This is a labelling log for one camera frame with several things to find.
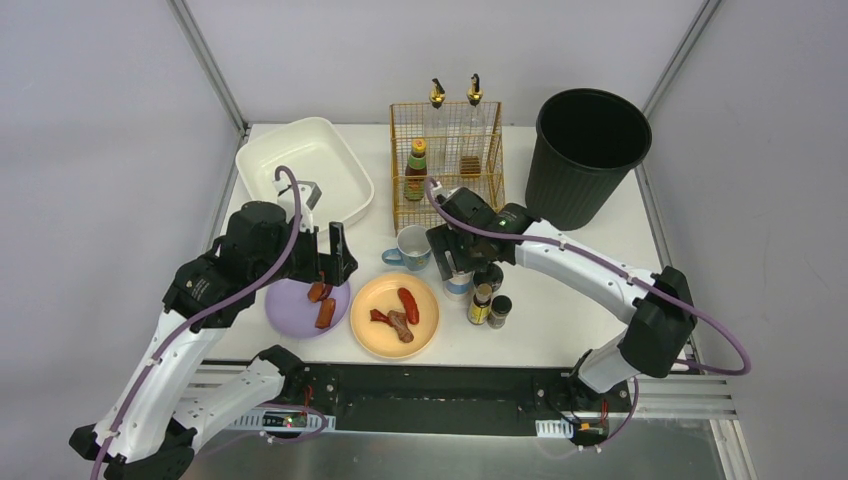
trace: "gold bottle spout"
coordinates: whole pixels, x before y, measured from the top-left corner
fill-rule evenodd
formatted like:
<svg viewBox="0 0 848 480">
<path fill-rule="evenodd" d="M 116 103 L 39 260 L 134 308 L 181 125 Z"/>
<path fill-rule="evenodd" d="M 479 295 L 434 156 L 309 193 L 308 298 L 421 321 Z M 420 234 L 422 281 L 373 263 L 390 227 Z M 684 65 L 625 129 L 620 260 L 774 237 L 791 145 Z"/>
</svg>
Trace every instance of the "gold bottle spout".
<svg viewBox="0 0 848 480">
<path fill-rule="evenodd" d="M 476 73 L 471 75 L 471 88 L 468 89 L 466 96 L 468 97 L 468 103 L 474 106 L 477 106 L 480 100 L 483 100 L 483 89 L 480 88 L 480 76 Z"/>
<path fill-rule="evenodd" d="M 438 78 L 433 79 L 433 90 L 430 91 L 430 104 L 433 108 L 439 108 L 445 103 L 445 89 L 439 83 Z"/>
</svg>

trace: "gold wire rack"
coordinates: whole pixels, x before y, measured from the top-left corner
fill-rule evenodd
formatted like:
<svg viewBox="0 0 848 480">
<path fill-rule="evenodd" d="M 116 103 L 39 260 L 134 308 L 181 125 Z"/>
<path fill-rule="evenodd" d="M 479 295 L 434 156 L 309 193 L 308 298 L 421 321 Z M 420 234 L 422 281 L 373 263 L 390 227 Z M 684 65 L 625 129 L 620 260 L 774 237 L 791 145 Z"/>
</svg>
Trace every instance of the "gold wire rack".
<svg viewBox="0 0 848 480">
<path fill-rule="evenodd" d="M 429 103 L 396 103 L 390 107 L 392 136 L 392 214 L 395 233 L 409 225 L 426 228 L 444 223 L 427 197 L 410 201 L 404 197 L 404 184 L 423 181 L 422 176 L 406 176 L 406 162 L 416 138 L 427 140 L 427 174 L 447 189 L 467 187 L 480 195 L 495 211 L 504 204 L 503 144 L 501 102 L 481 102 L 486 118 L 485 134 L 462 134 L 463 112 L 468 102 L 445 102 L 442 115 L 447 119 L 447 135 L 424 136 L 424 116 Z M 466 146 L 478 145 L 482 157 L 463 155 Z"/>
</svg>

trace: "blue and white cup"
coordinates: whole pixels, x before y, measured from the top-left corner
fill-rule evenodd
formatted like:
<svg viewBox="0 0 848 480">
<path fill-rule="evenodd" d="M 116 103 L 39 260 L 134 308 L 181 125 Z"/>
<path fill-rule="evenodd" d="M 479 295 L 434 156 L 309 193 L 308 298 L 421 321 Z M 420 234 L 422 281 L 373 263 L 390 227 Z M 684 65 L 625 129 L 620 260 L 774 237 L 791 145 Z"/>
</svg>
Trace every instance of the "blue and white cup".
<svg viewBox="0 0 848 480">
<path fill-rule="evenodd" d="M 468 292 L 474 289 L 474 272 L 456 273 L 445 280 L 445 296 L 449 300 L 462 302 L 468 298 Z"/>
<path fill-rule="evenodd" d="M 410 225 L 398 233 L 398 247 L 383 252 L 383 262 L 417 272 L 430 262 L 430 253 L 427 229 L 421 225 Z"/>
</svg>

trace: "purple plate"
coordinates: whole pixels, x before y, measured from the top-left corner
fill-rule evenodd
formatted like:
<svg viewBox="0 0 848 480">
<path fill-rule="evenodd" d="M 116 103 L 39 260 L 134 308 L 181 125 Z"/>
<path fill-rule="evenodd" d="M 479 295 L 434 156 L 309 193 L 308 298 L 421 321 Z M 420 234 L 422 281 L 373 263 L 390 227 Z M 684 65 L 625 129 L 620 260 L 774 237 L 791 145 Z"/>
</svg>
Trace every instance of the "purple plate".
<svg viewBox="0 0 848 480">
<path fill-rule="evenodd" d="M 265 313 L 271 326 L 281 334 L 292 338 L 312 338 L 327 333 L 338 325 L 350 308 L 350 284 L 334 287 L 330 298 L 336 299 L 333 321 L 325 329 L 315 328 L 315 319 L 321 302 L 312 303 L 306 298 L 309 283 L 280 280 L 268 287 L 265 295 Z"/>
</svg>

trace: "white tray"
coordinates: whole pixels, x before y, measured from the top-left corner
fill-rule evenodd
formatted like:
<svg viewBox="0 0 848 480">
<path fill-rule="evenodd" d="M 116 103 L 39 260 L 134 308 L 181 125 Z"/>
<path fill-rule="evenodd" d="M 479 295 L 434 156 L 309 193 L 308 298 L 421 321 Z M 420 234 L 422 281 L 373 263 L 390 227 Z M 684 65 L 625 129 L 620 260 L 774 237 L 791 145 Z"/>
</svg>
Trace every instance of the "white tray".
<svg viewBox="0 0 848 480">
<path fill-rule="evenodd" d="M 272 182 L 279 165 L 291 168 L 298 181 L 318 184 L 321 199 L 312 214 L 321 235 L 327 235 L 331 221 L 354 224 L 374 199 L 374 183 L 327 119 L 310 117 L 283 125 L 236 154 L 236 167 L 253 200 L 276 203 Z"/>
</svg>

